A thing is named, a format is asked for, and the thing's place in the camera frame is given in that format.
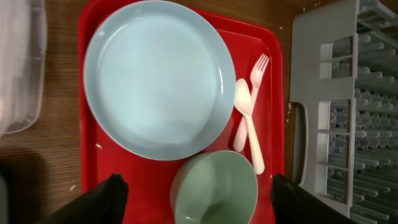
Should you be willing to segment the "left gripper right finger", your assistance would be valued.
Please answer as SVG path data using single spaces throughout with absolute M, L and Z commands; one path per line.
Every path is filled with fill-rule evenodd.
M 277 224 L 355 224 L 282 174 L 274 174 L 271 202 Z

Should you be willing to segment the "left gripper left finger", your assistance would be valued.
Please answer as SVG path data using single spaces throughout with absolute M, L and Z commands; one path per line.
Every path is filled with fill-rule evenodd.
M 36 224 L 122 224 L 128 193 L 128 184 L 122 175 L 112 174 Z

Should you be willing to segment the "green bowl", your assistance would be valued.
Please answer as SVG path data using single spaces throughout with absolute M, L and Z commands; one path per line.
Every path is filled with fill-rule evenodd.
M 251 163 L 234 151 L 215 151 L 189 159 L 170 189 L 174 222 L 250 223 L 258 198 Z

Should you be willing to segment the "white plastic spoon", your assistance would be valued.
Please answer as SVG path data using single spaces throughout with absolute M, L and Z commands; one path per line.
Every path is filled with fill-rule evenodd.
M 252 102 L 249 87 L 245 79 L 240 78 L 236 82 L 236 96 L 234 101 L 235 108 L 242 114 L 246 122 L 246 133 L 244 133 L 243 121 L 239 123 L 236 132 L 233 148 L 236 152 L 241 152 L 244 148 L 246 137 L 249 138 L 252 165 L 257 175 L 265 170 L 265 164 L 257 138 L 257 133 L 252 119 Z

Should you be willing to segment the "large light blue plate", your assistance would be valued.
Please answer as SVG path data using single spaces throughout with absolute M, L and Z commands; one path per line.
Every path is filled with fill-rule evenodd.
M 83 66 L 88 106 L 123 149 L 173 161 L 211 145 L 233 111 L 236 72 L 219 32 L 170 1 L 119 8 L 97 28 Z

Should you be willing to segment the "white plastic fork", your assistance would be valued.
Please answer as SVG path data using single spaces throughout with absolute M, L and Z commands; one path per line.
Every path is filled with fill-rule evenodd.
M 252 103 L 251 112 L 252 113 L 254 112 L 254 107 L 256 105 L 256 100 L 257 100 L 257 96 L 258 96 L 259 89 L 261 86 L 262 78 L 267 69 L 269 61 L 270 61 L 270 58 L 266 54 L 262 54 L 258 58 L 257 62 L 255 63 L 255 65 L 253 66 L 253 68 L 251 70 L 250 81 L 251 81 L 251 85 L 252 85 L 252 89 L 251 89 L 251 103 Z M 239 122 L 238 129 L 236 131 L 234 142 L 233 142 L 233 149 L 236 152 L 241 152 L 244 149 L 247 136 L 248 136 L 247 126 L 246 126 L 244 116 L 242 116 L 242 118 Z

